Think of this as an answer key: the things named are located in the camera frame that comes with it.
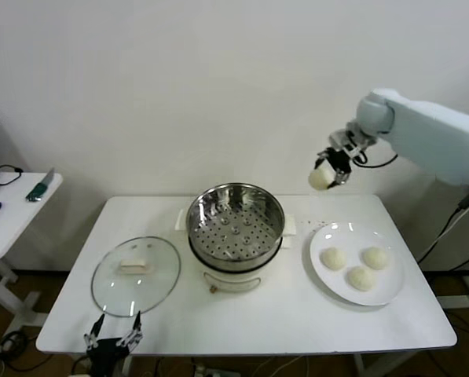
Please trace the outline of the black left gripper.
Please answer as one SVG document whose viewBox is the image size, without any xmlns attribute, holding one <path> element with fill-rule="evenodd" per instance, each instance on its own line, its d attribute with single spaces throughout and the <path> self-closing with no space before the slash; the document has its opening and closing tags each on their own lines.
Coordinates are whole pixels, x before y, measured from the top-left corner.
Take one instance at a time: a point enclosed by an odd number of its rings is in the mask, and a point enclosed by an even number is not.
<svg viewBox="0 0 469 377">
<path fill-rule="evenodd" d="M 137 346 L 143 338 L 140 311 L 135 316 L 132 329 L 121 339 L 102 339 L 98 342 L 97 338 L 103 322 L 104 314 L 102 313 L 93 324 L 90 333 L 84 335 L 86 348 L 90 349 L 86 353 L 91 363 L 89 375 L 93 377 L 112 376 L 115 367 L 130 355 L 128 346 Z"/>
</svg>

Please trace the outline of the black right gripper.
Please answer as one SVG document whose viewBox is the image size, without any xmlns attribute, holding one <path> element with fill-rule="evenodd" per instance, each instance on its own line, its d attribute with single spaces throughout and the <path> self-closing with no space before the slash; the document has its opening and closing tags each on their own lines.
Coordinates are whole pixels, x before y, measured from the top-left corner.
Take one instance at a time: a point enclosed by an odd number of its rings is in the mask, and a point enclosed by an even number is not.
<svg viewBox="0 0 469 377">
<path fill-rule="evenodd" d="M 329 163 L 335 171 L 335 177 L 328 185 L 328 189 L 333 189 L 347 183 L 351 167 L 350 157 L 344 151 L 336 151 L 332 147 L 326 148 L 317 154 L 314 167 L 319 168 L 323 163 Z"/>
</svg>

